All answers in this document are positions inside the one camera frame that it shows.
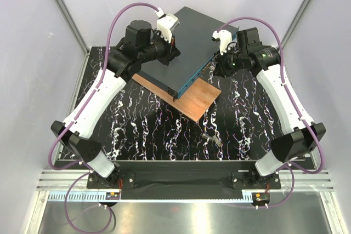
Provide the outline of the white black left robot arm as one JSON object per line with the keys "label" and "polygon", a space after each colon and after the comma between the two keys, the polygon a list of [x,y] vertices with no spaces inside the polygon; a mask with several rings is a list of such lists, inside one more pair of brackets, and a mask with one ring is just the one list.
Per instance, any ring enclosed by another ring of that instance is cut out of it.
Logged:
{"label": "white black left robot arm", "polygon": [[92,139],[93,130],[112,99],[141,70],[143,63],[158,60],[169,65],[180,55],[173,30],[179,20],[166,15],[157,20],[156,28],[144,20],[134,20],[125,36],[107,53],[107,64],[78,106],[64,119],[53,122],[52,132],[66,149],[79,157],[107,188],[118,183],[119,168]]}

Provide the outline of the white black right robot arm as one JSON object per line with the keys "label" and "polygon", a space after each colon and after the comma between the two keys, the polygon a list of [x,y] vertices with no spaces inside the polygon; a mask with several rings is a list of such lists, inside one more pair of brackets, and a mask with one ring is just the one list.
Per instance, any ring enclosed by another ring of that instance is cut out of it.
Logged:
{"label": "white black right robot arm", "polygon": [[235,41],[227,30],[214,31],[212,39],[219,42],[213,74],[231,77],[238,70],[250,71],[278,114],[283,135],[271,141],[270,150],[243,176],[245,183],[264,187],[283,165],[312,152],[315,139],[321,139],[326,128],[306,113],[290,81],[284,77],[286,71],[281,66],[279,51],[261,42],[257,28],[238,31]]}

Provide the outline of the wooden board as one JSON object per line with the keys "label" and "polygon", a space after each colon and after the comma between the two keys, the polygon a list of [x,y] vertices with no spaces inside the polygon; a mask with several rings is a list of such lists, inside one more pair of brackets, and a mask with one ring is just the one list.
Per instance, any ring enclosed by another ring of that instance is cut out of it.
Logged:
{"label": "wooden board", "polygon": [[179,112],[185,114],[194,122],[199,121],[221,93],[220,89],[198,78],[179,99],[173,101],[173,97],[166,91],[140,75],[135,74],[133,80],[173,106]]}

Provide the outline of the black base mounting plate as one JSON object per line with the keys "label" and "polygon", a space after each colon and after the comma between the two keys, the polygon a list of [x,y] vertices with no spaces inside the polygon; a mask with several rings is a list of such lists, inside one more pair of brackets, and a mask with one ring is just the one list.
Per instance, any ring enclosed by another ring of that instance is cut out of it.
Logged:
{"label": "black base mounting plate", "polygon": [[259,177],[253,161],[118,161],[104,179],[89,176],[89,189],[121,189],[122,200],[175,201],[245,199],[242,191],[279,190],[277,174]]}

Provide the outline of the dark grey network switch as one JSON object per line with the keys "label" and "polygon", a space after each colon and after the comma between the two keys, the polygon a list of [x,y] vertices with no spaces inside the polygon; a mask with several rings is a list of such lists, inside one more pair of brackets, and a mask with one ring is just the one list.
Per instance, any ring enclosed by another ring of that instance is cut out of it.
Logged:
{"label": "dark grey network switch", "polygon": [[219,44],[212,41],[212,34],[224,22],[189,7],[183,7],[175,16],[180,21],[174,30],[175,46],[180,55],[168,66],[157,60],[142,64],[139,75],[177,100],[219,50]]}

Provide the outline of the left aluminium frame post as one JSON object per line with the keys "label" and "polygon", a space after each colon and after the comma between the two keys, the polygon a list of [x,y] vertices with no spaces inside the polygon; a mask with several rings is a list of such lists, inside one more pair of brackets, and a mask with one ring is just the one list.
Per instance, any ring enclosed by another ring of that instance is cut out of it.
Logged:
{"label": "left aluminium frame post", "polygon": [[83,51],[84,55],[87,55],[90,51],[90,48],[86,44],[85,40],[83,39],[82,34],[80,33],[76,23],[73,20],[72,15],[69,12],[69,9],[64,0],[54,0],[58,9],[60,10],[64,20],[66,21],[71,33],[73,34],[78,46]]}

